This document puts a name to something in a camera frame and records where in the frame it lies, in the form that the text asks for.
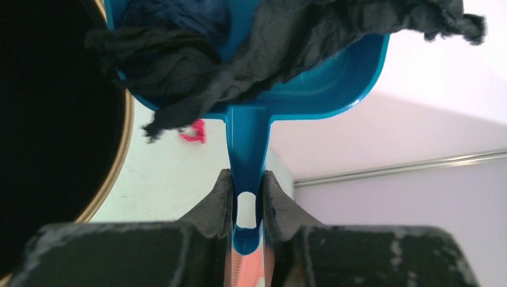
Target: gold rim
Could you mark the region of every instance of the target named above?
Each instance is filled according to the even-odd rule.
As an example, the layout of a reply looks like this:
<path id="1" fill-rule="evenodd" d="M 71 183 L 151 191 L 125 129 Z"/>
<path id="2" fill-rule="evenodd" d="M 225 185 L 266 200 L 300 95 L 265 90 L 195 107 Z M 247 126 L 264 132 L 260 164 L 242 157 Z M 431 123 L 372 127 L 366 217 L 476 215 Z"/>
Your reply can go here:
<path id="1" fill-rule="evenodd" d="M 102 17 L 106 19 L 106 10 L 104 6 L 103 0 L 93 0 L 97 5 Z M 93 215 L 99 210 L 102 203 L 106 200 L 107 196 L 112 190 L 113 185 L 116 183 L 118 179 L 118 175 L 120 175 L 120 170 L 123 167 L 123 163 L 125 162 L 125 158 L 127 157 L 127 151 L 129 150 L 130 138 L 132 135 L 132 127 L 134 125 L 134 100 L 132 95 L 128 90 L 125 90 L 125 118 L 123 120 L 123 131 L 121 132 L 120 145 L 118 147 L 118 152 L 116 157 L 112 163 L 112 167 L 105 178 L 104 182 L 97 190 L 95 197 L 91 200 L 90 204 L 84 209 L 78 218 L 74 222 L 88 222 L 91 220 Z M 6 287 L 7 282 L 9 281 L 11 274 L 5 276 L 3 279 L 0 279 L 0 287 Z"/>

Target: red object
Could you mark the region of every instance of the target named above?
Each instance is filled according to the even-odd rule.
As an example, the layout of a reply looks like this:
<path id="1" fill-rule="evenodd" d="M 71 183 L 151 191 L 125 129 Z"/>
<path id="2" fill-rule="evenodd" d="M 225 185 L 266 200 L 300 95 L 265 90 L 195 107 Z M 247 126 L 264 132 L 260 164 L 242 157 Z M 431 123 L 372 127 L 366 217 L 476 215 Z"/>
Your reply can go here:
<path id="1" fill-rule="evenodd" d="M 204 121 L 199 119 L 195 121 L 192 126 L 190 126 L 193 131 L 195 131 L 194 136 L 185 135 L 180 133 L 180 138 L 186 140 L 187 142 L 201 142 L 201 144 L 206 142 L 206 130 L 204 129 Z"/>

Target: metal rail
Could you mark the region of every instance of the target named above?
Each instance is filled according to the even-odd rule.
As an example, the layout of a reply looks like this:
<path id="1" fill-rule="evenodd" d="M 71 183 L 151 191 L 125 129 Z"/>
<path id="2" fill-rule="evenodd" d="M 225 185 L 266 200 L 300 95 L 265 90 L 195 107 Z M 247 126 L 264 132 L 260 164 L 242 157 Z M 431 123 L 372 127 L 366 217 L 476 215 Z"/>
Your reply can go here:
<path id="1" fill-rule="evenodd" d="M 358 170 L 356 172 L 339 173 L 336 175 L 317 176 L 314 178 L 297 179 L 294 187 L 309 187 L 312 185 L 328 184 L 332 182 L 351 181 L 374 176 L 393 175 L 397 173 L 413 172 L 417 170 L 440 169 L 443 167 L 468 166 L 471 164 L 488 163 L 496 160 L 506 160 L 507 149 L 461 155 L 457 157 L 437 158 L 433 160 L 417 161 L 375 169 Z"/>

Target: blue fabric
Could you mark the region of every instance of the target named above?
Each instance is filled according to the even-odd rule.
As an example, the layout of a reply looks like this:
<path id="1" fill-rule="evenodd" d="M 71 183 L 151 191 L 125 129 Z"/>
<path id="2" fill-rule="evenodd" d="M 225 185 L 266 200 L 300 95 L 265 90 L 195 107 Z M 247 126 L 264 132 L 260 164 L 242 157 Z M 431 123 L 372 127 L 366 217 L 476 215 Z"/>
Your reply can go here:
<path id="1" fill-rule="evenodd" d="M 124 26 L 193 30 L 213 44 L 223 44 L 231 30 L 227 0 L 131 0 Z"/>

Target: dustpan pan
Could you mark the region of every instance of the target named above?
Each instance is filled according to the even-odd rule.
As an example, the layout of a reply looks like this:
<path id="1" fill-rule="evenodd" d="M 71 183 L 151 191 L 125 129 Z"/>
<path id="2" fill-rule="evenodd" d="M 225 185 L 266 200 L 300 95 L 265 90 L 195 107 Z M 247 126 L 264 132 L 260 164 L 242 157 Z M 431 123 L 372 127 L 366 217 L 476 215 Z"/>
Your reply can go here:
<path id="1" fill-rule="evenodd" d="M 108 27 L 121 23 L 129 0 L 104 0 Z M 228 42 L 218 51 L 224 60 L 232 56 L 248 34 L 258 0 L 229 1 L 232 30 Z M 227 148 L 234 180 L 235 205 L 241 193 L 256 197 L 256 210 L 262 205 L 259 189 L 265 169 L 271 123 L 279 120 L 319 120 L 340 114 L 359 103 L 373 88 L 386 57 L 388 35 L 367 35 L 328 59 L 318 68 L 304 72 L 286 84 L 278 84 L 241 105 L 217 103 L 204 117 L 220 119 L 227 129 Z M 154 102 L 136 96 L 156 111 Z M 255 228 L 236 225 L 233 246 L 247 255 L 259 245 L 262 213 Z"/>

